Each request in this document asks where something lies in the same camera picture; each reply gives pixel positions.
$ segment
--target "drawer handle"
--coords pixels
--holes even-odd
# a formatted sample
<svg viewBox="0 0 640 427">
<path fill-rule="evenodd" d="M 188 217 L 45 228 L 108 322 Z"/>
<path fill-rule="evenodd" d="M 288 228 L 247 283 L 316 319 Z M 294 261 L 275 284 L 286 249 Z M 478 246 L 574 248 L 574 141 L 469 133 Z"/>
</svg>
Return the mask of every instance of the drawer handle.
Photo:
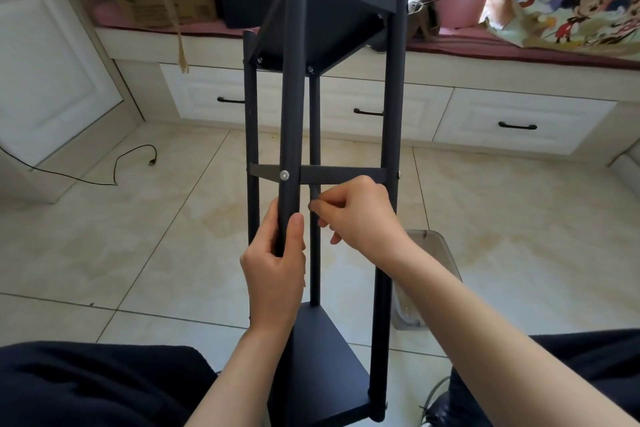
<svg viewBox="0 0 640 427">
<path fill-rule="evenodd" d="M 353 109 L 353 113 L 356 113 L 358 115 L 373 115 L 375 117 L 383 117 L 385 116 L 384 112 L 365 112 L 364 110 L 360 110 L 359 108 L 354 108 Z"/>
<path fill-rule="evenodd" d="M 218 101 L 222 103 L 244 103 L 243 99 L 226 99 L 224 96 L 219 96 Z"/>
<path fill-rule="evenodd" d="M 533 123 L 531 125 L 509 125 L 505 122 L 498 122 L 498 125 L 502 128 L 519 128 L 520 130 L 536 130 L 538 128 L 538 125 Z"/>
</svg>

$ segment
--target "beige marble tile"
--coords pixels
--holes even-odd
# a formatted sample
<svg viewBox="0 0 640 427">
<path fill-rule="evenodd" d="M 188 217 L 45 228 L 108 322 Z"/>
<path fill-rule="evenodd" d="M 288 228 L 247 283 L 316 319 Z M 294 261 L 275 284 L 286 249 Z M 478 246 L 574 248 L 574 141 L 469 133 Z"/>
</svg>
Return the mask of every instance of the beige marble tile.
<svg viewBox="0 0 640 427">
<path fill-rule="evenodd" d="M 528 334 L 640 326 L 640 201 L 608 169 L 415 150 L 463 281 Z"/>
<path fill-rule="evenodd" d="M 369 370 L 371 349 L 351 346 L 361 363 Z M 389 352 L 387 384 L 387 415 L 381 424 L 369 419 L 357 422 L 357 426 L 388 425 L 393 427 L 417 427 L 429 392 L 436 384 L 451 374 L 451 363 L 446 358 L 417 355 L 403 351 Z M 436 391 L 436 396 L 447 390 L 448 382 Z"/>
<path fill-rule="evenodd" d="M 24 341 L 95 342 L 113 311 L 0 295 L 0 346 Z"/>
<path fill-rule="evenodd" d="M 116 312 L 100 343 L 191 346 L 214 371 L 227 364 L 244 329 Z"/>
<path fill-rule="evenodd" d="M 304 146 L 307 160 L 306 140 Z M 322 146 L 326 165 L 380 165 L 380 146 L 376 144 L 324 139 Z M 277 163 L 278 155 L 278 138 L 260 134 L 260 162 Z M 401 220 L 408 228 L 425 229 L 426 216 L 411 148 L 402 149 L 401 171 Z M 276 183 L 260 181 L 263 213 L 277 195 L 277 188 Z M 303 187 L 301 203 L 307 223 L 308 199 L 308 188 Z M 329 239 L 330 232 L 323 231 L 323 306 L 347 341 L 368 345 L 374 268 L 347 245 L 329 245 Z M 244 133 L 232 131 L 132 287 L 122 309 L 248 326 L 248 296 L 238 262 L 246 244 Z M 308 300 L 308 291 L 303 300 Z"/>
<path fill-rule="evenodd" d="M 119 186 L 76 183 L 57 204 L 7 206 L 0 213 L 0 292 L 117 307 L 227 130 L 146 123 L 85 179 L 109 182 L 117 156 Z"/>
</svg>

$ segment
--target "white drawer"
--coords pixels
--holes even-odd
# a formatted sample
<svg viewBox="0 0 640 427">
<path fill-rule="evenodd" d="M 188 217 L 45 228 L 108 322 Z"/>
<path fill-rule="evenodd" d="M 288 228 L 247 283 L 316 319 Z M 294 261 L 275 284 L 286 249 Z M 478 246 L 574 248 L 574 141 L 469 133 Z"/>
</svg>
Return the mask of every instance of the white drawer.
<svg viewBox="0 0 640 427">
<path fill-rule="evenodd" d="M 456 88 L 434 141 L 569 155 L 615 104 Z"/>
<path fill-rule="evenodd" d="M 244 100 L 241 69 L 191 66 L 183 74 L 176 64 L 161 64 L 164 79 L 182 118 L 244 124 L 244 105 L 219 101 Z M 258 123 L 280 126 L 282 75 L 258 71 Z"/>
<path fill-rule="evenodd" d="M 447 107 L 451 88 L 404 85 L 402 138 L 431 141 Z M 320 82 L 321 127 L 352 135 L 382 136 L 385 84 L 324 76 Z"/>
</svg>

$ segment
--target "dark pants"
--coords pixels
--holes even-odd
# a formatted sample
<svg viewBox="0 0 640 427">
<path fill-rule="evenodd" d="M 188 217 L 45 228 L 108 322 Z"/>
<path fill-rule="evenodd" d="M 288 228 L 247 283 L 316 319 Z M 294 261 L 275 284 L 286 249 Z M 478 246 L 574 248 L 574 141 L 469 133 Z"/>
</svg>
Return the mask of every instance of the dark pants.
<svg viewBox="0 0 640 427">
<path fill-rule="evenodd" d="M 640 421 L 640 330 L 532 336 L 626 413 Z M 446 427 L 490 427 L 491 422 L 453 368 Z"/>
<path fill-rule="evenodd" d="M 217 375 L 186 346 L 0 348 L 0 426 L 178 427 Z"/>
</svg>

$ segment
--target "shelf leg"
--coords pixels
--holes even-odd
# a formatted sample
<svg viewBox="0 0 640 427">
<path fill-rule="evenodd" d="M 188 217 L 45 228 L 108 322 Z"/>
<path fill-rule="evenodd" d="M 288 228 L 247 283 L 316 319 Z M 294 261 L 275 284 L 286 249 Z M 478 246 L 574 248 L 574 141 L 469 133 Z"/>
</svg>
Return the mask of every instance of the shelf leg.
<svg viewBox="0 0 640 427">
<path fill-rule="evenodd" d="M 320 76 L 309 76 L 309 163 L 320 165 Z M 317 199 L 320 185 L 309 185 L 311 199 Z M 320 225 L 318 215 L 311 213 L 309 223 L 310 268 L 309 282 L 312 306 L 320 305 Z"/>
<path fill-rule="evenodd" d="M 307 0 L 286 0 L 282 65 L 282 120 L 280 123 L 280 172 L 286 176 L 278 189 L 278 239 L 275 253 L 282 256 L 287 224 L 300 210 L 300 165 L 305 100 Z M 293 332 L 276 370 L 269 399 L 271 425 L 289 423 L 287 397 L 291 383 Z"/>
<path fill-rule="evenodd" d="M 396 0 L 396 13 L 389 16 L 387 30 L 387 70 L 385 74 L 381 167 L 387 170 L 385 186 L 394 211 L 397 211 L 400 168 L 407 4 L 408 0 Z M 382 270 L 376 269 L 369 376 L 370 417 L 375 422 L 382 422 L 385 419 L 387 406 L 391 291 L 392 281 L 389 276 Z"/>
<path fill-rule="evenodd" d="M 249 243 L 260 227 L 259 178 L 249 174 L 249 166 L 258 163 L 258 83 L 256 66 L 249 61 L 255 34 L 244 31 L 244 134 L 246 138 L 246 199 Z"/>
</svg>

